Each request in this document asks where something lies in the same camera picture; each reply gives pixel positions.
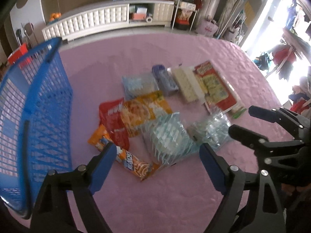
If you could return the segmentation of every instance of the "metal screw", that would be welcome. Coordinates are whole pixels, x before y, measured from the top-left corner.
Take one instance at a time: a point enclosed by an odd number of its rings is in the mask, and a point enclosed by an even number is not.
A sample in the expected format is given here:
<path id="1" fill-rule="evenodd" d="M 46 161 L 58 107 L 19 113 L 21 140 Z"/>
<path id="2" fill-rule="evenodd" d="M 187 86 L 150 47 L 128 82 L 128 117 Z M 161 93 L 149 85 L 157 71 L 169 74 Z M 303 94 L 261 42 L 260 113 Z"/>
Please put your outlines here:
<path id="1" fill-rule="evenodd" d="M 55 170 L 50 170 L 50 171 L 48 172 L 48 175 L 52 176 L 52 175 L 54 175 L 55 173 L 56 173 Z"/>
<path id="2" fill-rule="evenodd" d="M 264 162 L 269 165 L 272 163 L 272 160 L 270 158 L 265 158 Z"/>
<path id="3" fill-rule="evenodd" d="M 84 172 L 85 170 L 86 170 L 86 166 L 85 165 L 78 166 L 78 171 L 79 172 Z"/>
<path id="4" fill-rule="evenodd" d="M 267 176 L 267 175 L 268 175 L 268 172 L 267 172 L 266 170 L 261 170 L 261 174 L 262 174 L 263 176 Z"/>
<path id="5" fill-rule="evenodd" d="M 238 171 L 238 167 L 235 165 L 230 166 L 231 171 L 237 172 Z"/>

